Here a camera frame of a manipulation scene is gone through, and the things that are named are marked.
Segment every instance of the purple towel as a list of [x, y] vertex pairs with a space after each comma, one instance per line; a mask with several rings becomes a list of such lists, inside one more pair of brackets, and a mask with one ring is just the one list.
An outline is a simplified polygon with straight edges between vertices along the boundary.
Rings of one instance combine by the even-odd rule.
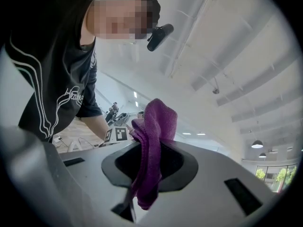
[[132, 184], [133, 197], [138, 205], [148, 210], [158, 197], [158, 183], [161, 180], [161, 139], [173, 140], [176, 134], [177, 113], [161, 100], [152, 100], [145, 109], [144, 119], [132, 120], [133, 138], [142, 147], [141, 165]]

